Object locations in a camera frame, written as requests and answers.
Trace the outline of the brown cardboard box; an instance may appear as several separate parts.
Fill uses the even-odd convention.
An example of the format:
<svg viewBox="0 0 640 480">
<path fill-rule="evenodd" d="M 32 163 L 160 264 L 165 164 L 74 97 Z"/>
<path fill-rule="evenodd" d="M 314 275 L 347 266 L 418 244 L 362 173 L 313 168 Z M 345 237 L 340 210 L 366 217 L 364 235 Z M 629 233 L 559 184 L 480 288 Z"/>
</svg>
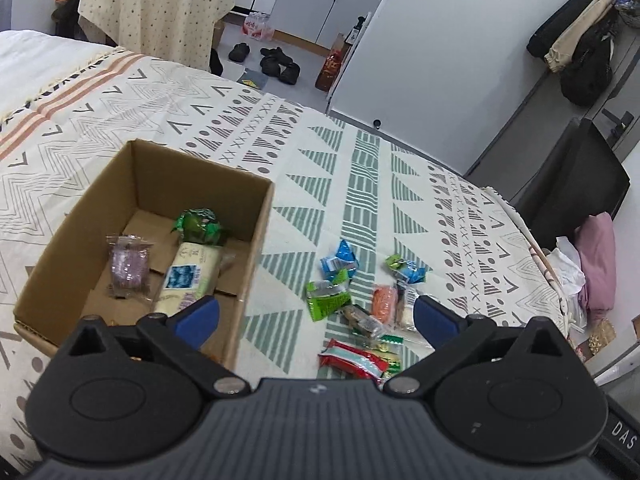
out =
<svg viewBox="0 0 640 480">
<path fill-rule="evenodd" d="M 226 230 L 234 255 L 214 289 L 218 328 L 203 353 L 233 368 L 241 322 L 268 224 L 274 184 L 241 169 L 143 140 L 128 142 L 96 177 L 55 232 L 14 308 L 14 328 L 53 356 L 85 315 L 108 325 L 132 325 L 151 312 L 144 299 L 107 291 L 110 235 L 137 235 L 151 244 L 151 292 L 157 294 L 179 246 L 175 221 L 187 209 L 208 208 Z"/>
</svg>

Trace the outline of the patterned bed blanket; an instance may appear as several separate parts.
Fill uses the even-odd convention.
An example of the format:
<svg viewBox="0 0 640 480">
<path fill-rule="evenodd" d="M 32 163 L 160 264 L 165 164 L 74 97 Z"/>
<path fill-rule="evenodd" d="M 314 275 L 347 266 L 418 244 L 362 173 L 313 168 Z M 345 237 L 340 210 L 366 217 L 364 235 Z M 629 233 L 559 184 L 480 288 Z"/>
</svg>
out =
<svg viewBox="0 0 640 480">
<path fill-rule="evenodd" d="M 19 470 L 38 457 L 24 409 L 48 356 L 17 333 L 14 308 L 62 222 L 134 140 L 274 184 L 234 366 L 249 380 L 331 376 L 319 351 L 352 335 L 338 316 L 314 322 L 305 288 L 341 240 L 359 261 L 358 306 L 393 283 L 385 260 L 401 255 L 426 267 L 420 291 L 461 315 L 567 329 L 548 266 L 494 191 L 298 103 L 113 48 L 1 118 L 1 455 Z"/>
</svg>

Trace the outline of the white plastic bag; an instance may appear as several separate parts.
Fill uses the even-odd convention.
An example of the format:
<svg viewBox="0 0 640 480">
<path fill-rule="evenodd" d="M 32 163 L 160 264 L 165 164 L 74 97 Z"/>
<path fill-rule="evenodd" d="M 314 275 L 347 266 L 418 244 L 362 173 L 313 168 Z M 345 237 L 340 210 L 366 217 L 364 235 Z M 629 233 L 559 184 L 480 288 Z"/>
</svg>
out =
<svg viewBox="0 0 640 480">
<path fill-rule="evenodd" d="M 580 255 L 566 236 L 559 236 L 556 238 L 555 248 L 548 252 L 547 259 L 566 296 L 570 327 L 583 333 L 587 328 L 588 318 L 585 309 L 579 303 L 579 296 L 586 284 Z"/>
</svg>

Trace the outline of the red white snack bar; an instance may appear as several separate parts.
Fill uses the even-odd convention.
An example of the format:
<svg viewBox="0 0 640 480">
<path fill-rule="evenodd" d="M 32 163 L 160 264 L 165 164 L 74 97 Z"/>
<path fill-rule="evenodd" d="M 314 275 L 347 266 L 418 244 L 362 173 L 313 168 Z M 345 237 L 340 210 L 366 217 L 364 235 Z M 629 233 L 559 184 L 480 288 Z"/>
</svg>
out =
<svg viewBox="0 0 640 480">
<path fill-rule="evenodd" d="M 388 363 L 370 351 L 331 339 L 319 354 L 319 364 L 362 378 L 382 382 Z"/>
</svg>

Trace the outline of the white bed sheet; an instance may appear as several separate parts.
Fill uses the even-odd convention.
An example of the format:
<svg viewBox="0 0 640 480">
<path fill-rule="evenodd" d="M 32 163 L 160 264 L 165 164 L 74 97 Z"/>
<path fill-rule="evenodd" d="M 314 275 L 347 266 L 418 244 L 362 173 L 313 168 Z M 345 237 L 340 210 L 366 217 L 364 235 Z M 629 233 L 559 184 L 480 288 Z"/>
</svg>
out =
<svg viewBox="0 0 640 480">
<path fill-rule="evenodd" d="M 1 118 L 111 50 L 33 30 L 5 30 L 1 33 Z"/>
</svg>

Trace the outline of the table with dotted cream cloth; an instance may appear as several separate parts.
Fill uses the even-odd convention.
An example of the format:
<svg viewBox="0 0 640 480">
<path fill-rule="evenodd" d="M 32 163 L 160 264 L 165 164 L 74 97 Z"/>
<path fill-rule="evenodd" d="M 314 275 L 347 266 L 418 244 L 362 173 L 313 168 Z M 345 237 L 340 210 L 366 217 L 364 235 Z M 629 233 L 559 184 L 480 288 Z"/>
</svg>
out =
<svg viewBox="0 0 640 480">
<path fill-rule="evenodd" d="M 215 25 L 235 0 L 79 0 L 79 26 L 97 44 L 209 69 Z"/>
</svg>

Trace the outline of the orange snack packet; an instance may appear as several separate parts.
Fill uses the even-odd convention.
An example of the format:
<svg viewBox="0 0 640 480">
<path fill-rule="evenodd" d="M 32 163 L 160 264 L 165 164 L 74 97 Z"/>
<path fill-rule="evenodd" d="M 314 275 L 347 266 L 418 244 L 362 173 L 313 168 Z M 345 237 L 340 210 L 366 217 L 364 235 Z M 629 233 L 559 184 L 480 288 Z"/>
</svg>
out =
<svg viewBox="0 0 640 480">
<path fill-rule="evenodd" d="M 397 303 L 398 293 L 395 286 L 378 286 L 372 295 L 371 315 L 378 322 L 391 326 L 394 322 Z"/>
</svg>

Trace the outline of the black slipper left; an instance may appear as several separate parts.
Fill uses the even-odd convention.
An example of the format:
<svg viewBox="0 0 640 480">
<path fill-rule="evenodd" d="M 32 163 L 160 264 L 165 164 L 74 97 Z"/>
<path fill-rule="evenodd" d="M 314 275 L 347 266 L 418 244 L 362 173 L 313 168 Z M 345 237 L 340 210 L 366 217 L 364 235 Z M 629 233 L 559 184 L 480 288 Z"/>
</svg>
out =
<svg viewBox="0 0 640 480">
<path fill-rule="evenodd" d="M 233 63 L 242 64 L 250 54 L 250 46 L 245 42 L 236 44 L 228 53 L 228 60 Z"/>
</svg>

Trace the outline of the green blue candy packet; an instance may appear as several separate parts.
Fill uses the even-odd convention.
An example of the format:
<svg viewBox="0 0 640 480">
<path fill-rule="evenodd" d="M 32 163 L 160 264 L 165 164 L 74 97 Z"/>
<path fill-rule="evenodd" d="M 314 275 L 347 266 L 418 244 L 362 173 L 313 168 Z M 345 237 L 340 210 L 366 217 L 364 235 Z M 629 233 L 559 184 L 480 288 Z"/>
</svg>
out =
<svg viewBox="0 0 640 480">
<path fill-rule="evenodd" d="M 386 258 L 385 263 L 397 281 L 416 284 L 423 282 L 426 278 L 425 266 L 418 266 L 415 262 L 402 258 L 401 255 L 391 255 Z"/>
</svg>

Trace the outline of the black chair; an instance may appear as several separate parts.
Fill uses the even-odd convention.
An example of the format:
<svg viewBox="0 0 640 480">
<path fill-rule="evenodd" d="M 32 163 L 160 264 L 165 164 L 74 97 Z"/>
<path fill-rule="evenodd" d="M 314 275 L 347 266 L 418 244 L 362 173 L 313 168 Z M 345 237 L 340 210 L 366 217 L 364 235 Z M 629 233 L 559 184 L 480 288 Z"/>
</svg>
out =
<svg viewBox="0 0 640 480">
<path fill-rule="evenodd" d="M 573 119 L 524 188 L 515 208 L 542 248 L 571 238 L 590 216 L 614 217 L 630 179 L 604 136 L 589 119 Z"/>
</svg>

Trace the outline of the pink cloth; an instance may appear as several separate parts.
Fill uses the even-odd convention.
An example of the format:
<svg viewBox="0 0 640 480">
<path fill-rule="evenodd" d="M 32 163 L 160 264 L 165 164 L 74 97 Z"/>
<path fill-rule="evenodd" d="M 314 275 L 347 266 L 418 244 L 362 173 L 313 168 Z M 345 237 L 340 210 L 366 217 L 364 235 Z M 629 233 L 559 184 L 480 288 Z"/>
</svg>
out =
<svg viewBox="0 0 640 480">
<path fill-rule="evenodd" d="M 586 279 L 579 303 L 593 321 L 600 320 L 614 308 L 616 293 L 616 245 L 610 214 L 603 211 L 589 216 L 576 230 L 574 242 Z"/>
</svg>

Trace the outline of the blue white snack packet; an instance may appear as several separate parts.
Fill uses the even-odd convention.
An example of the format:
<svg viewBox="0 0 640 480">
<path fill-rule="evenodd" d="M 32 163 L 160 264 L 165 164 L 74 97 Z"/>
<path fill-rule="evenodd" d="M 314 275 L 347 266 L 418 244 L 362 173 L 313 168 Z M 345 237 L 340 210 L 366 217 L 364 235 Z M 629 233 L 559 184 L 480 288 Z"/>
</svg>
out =
<svg viewBox="0 0 640 480">
<path fill-rule="evenodd" d="M 341 240 L 334 255 L 322 258 L 320 266 L 326 280 L 333 280 L 342 271 L 351 280 L 359 270 L 359 261 L 346 240 Z"/>
</svg>

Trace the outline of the dark nut bar clear wrapper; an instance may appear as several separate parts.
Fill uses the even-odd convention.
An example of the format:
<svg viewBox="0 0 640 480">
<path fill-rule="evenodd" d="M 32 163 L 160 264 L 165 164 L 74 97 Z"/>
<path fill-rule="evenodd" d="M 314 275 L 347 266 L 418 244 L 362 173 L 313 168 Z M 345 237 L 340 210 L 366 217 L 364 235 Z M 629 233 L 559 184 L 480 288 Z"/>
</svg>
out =
<svg viewBox="0 0 640 480">
<path fill-rule="evenodd" d="M 362 336 L 378 339 L 384 335 L 384 325 L 356 304 L 345 304 L 342 307 L 342 315 L 349 326 Z"/>
</svg>

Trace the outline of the black shoes pile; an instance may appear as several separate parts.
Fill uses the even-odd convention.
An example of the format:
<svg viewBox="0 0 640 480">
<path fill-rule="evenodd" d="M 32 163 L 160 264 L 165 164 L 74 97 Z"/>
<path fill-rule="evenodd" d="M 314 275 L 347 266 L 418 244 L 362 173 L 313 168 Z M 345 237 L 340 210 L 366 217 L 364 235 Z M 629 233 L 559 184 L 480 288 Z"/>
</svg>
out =
<svg viewBox="0 0 640 480">
<path fill-rule="evenodd" d="M 300 74 L 300 66 L 286 55 L 280 47 L 261 48 L 260 69 L 268 77 L 277 78 L 282 84 L 295 86 Z"/>
</svg>

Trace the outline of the hanging black and beige coats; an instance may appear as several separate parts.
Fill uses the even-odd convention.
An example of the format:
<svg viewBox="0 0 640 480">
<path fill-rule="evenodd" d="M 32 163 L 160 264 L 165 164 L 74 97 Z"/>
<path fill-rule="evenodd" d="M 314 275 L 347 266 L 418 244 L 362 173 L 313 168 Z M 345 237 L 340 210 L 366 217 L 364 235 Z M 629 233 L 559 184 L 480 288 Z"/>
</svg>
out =
<svg viewBox="0 0 640 480">
<path fill-rule="evenodd" d="M 617 0 L 567 0 L 533 33 L 527 52 L 560 78 L 562 96 L 588 108 L 613 79 Z"/>
</svg>

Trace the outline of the white kitchen cabinet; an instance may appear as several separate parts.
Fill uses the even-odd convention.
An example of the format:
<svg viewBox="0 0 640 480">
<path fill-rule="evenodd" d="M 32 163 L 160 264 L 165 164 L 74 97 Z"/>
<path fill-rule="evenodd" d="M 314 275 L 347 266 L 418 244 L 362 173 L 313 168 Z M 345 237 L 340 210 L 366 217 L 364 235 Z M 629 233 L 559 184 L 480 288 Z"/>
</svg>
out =
<svg viewBox="0 0 640 480">
<path fill-rule="evenodd" d="M 346 37 L 360 16 L 375 14 L 382 0 L 276 0 L 270 14 L 277 32 L 332 47 L 339 34 Z"/>
</svg>

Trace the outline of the white rice cake packet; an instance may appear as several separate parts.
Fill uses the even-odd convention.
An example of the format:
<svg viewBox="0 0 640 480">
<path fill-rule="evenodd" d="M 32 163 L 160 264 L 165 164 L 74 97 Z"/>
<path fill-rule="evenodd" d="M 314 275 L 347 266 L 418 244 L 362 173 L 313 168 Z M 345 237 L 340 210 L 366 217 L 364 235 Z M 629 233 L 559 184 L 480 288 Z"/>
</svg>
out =
<svg viewBox="0 0 640 480">
<path fill-rule="evenodd" d="M 413 285 L 404 282 L 397 282 L 396 288 L 398 291 L 395 314 L 396 326 L 401 330 L 415 332 L 416 324 L 414 324 L 413 310 L 416 300 L 420 297 L 420 292 Z"/>
</svg>

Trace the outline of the pack of water bottles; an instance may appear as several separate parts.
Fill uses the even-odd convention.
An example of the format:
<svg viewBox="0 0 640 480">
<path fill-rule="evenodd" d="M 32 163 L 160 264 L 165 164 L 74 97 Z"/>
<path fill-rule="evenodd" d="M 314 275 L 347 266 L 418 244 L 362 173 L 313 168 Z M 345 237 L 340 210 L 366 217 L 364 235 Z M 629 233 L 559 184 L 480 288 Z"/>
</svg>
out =
<svg viewBox="0 0 640 480">
<path fill-rule="evenodd" d="M 241 32 L 247 38 L 256 41 L 271 41 L 274 29 L 270 24 L 270 15 L 262 12 L 250 12 L 242 24 Z"/>
</svg>

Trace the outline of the dark green wrapped candy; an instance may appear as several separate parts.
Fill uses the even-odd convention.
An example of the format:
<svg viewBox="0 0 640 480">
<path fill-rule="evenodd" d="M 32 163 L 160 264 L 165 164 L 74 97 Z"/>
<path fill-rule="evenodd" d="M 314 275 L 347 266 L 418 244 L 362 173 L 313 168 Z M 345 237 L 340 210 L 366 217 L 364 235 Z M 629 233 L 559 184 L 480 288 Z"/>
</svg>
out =
<svg viewBox="0 0 640 480">
<path fill-rule="evenodd" d="M 221 246 L 228 240 L 228 230 L 208 208 L 184 210 L 171 231 L 178 232 L 183 243 Z"/>
</svg>

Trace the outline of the cream cracker pack blue label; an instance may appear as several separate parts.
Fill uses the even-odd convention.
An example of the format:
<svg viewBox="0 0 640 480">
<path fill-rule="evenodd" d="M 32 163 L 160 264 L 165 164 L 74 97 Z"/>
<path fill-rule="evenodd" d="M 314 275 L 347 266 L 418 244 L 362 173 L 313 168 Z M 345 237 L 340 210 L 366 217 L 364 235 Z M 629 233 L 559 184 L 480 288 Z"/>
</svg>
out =
<svg viewBox="0 0 640 480">
<path fill-rule="evenodd" d="M 216 287 L 224 251 L 217 246 L 182 243 L 158 292 L 154 311 L 173 316 Z"/>
</svg>

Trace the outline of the bright green snack packet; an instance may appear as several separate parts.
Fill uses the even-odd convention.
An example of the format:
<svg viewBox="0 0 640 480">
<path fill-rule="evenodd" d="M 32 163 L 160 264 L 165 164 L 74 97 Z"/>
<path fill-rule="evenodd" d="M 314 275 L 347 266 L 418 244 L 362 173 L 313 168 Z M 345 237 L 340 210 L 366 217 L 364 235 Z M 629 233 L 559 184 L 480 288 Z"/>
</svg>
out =
<svg viewBox="0 0 640 480">
<path fill-rule="evenodd" d="M 349 275 L 339 270 L 332 280 L 309 282 L 305 295 L 311 319 L 319 322 L 352 301 L 349 291 Z"/>
</svg>

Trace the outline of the purple snack in clear wrapper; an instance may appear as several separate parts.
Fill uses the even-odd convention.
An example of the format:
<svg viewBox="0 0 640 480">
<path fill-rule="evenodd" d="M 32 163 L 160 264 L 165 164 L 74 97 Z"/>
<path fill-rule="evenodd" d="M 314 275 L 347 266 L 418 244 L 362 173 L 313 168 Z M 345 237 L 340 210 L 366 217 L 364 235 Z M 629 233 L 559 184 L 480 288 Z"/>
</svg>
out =
<svg viewBox="0 0 640 480">
<path fill-rule="evenodd" d="M 109 235 L 111 281 L 108 290 L 117 299 L 149 300 L 151 242 L 137 235 Z"/>
</svg>

